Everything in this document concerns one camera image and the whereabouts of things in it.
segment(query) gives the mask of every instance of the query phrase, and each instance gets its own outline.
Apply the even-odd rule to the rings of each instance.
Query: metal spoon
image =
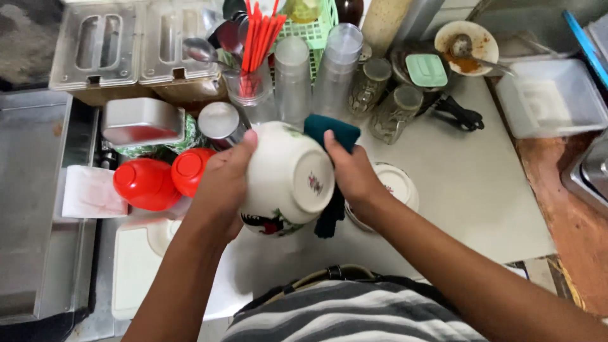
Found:
[[[515,73],[513,72],[513,70],[511,70],[511,68],[506,67],[504,65],[484,61],[479,58],[475,58],[472,55],[472,51],[473,51],[473,42],[471,41],[471,37],[469,37],[468,35],[461,33],[461,34],[457,35],[456,37],[454,37],[454,40],[452,40],[452,45],[450,46],[450,52],[452,53],[452,56],[454,56],[455,58],[474,60],[481,65],[489,66],[490,68],[496,68],[506,74],[516,77]]]
[[[186,48],[186,54],[194,60],[204,63],[216,63],[222,71],[234,69],[228,64],[218,60],[217,50],[215,50],[211,43],[202,38],[186,38],[184,39],[184,47]]]

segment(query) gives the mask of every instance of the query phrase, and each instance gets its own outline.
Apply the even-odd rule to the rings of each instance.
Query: wooden board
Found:
[[[494,85],[487,79],[504,120]],[[566,190],[561,172],[582,154],[599,133],[566,138],[514,139],[528,182],[547,222],[573,292],[588,312],[608,316],[608,220]]]

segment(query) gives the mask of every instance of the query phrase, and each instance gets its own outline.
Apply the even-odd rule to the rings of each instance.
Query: mint green lid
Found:
[[[434,54],[418,54],[406,57],[407,71],[417,86],[435,87],[447,85],[447,75],[441,58]]]

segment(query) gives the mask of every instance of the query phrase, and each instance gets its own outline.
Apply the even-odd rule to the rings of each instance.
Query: person's left hand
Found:
[[[217,233],[226,243],[236,238],[243,227],[238,208],[245,200],[245,173],[257,143],[257,134],[248,130],[240,144],[213,155],[188,210],[189,215],[199,217],[204,229]]]

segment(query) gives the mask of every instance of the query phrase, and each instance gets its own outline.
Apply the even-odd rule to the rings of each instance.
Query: person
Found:
[[[235,315],[224,341],[608,341],[608,327],[594,317],[467,248],[395,199],[362,147],[351,155],[332,131],[324,139],[337,185],[357,217],[434,288],[377,274],[375,280],[313,282],[254,301]],[[249,130],[241,144],[209,160],[123,342],[197,339],[219,258],[243,226],[237,212],[256,145]]]

